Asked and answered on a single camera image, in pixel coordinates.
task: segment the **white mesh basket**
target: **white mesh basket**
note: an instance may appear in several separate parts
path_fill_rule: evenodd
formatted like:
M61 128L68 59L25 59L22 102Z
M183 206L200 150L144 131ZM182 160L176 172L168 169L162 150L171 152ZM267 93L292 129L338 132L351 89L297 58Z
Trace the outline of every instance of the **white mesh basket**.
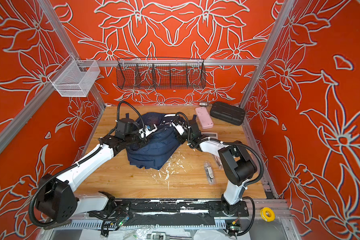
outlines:
M99 66L93 61L87 71L81 71L75 61L68 61L68 66L52 81L52 85L63 97L85 97L100 74Z

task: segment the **robotic arm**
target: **robotic arm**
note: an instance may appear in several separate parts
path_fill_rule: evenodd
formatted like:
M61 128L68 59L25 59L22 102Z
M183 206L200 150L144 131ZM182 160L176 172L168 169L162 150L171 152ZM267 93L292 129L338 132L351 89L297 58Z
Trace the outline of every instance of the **robotic arm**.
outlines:
M73 214L94 210L101 211L110 208L112 204L114 205L114 197L112 198L105 192L77 195L74 194L74 191L86 177L128 145L138 144L139 147L144 147L152 137L152 133L157 130L154 124L152 126L144 126L143 124L141 129L133 131L133 125L136 123L129 118L118 120L116 127L109 134L100 138L100 144L82 159L55 175L43 176L39 183L39 189L29 204L29 218L32 223L39 227L46 227L55 222L63 223ZM220 157L225 174L229 179L227 188L221 197L222 207L226 215L234 214L240 204L241 196L247 188L246 186L261 178L261 162L259 162L261 170L259 176L250 181L256 173L257 167L247 152L248 146L240 141L226 143L217 139L210 139L201 134L195 120L188 121L187 119L187 126L178 121L174 121L172 125L175 126L180 137L187 139L191 148ZM260 159L255 151L251 148L249 150L258 160ZM38 221L34 216L34 207L52 218L53 221L48 223Z

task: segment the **black case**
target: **black case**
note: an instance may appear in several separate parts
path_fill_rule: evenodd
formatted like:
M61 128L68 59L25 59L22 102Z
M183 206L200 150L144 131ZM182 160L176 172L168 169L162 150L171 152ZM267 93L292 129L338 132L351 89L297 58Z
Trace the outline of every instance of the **black case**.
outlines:
M244 121L245 112L243 109L228 103L216 102L211 108L210 115L211 117L240 126Z

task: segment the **black wire basket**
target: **black wire basket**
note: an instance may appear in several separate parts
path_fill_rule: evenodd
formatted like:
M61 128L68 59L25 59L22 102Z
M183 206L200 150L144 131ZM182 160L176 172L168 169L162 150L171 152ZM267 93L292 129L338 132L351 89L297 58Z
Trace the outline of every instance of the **black wire basket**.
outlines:
M203 59L119 58L117 61L117 86L121 89L205 88Z

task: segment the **wire basket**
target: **wire basket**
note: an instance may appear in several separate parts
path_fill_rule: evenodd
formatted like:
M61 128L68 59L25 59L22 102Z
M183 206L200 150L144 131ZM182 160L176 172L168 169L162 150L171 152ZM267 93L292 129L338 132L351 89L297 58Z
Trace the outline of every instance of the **wire basket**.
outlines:
M160 58L160 60L117 60L117 86L121 89L203 89L205 66L202 59Z
M87 71L70 60L61 68L57 78L51 80L54 88L63 97L85 97L100 74L99 66L93 61Z

